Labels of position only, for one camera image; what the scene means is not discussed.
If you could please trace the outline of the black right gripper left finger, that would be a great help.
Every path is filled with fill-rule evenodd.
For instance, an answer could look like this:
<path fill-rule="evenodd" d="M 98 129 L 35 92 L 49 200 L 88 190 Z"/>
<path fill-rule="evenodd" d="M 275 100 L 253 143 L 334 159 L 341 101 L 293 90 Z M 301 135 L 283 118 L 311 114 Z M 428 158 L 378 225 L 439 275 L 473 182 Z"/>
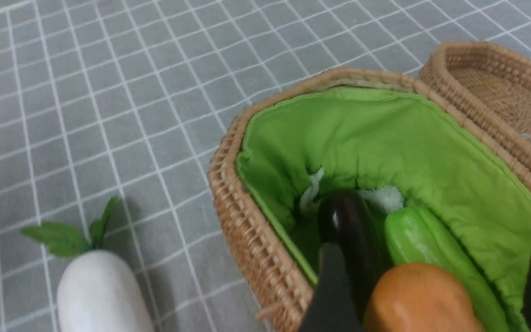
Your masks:
<path fill-rule="evenodd" d="M 319 279 L 300 332 L 364 332 L 354 308 L 350 281 L 341 247 L 322 244 Z"/>

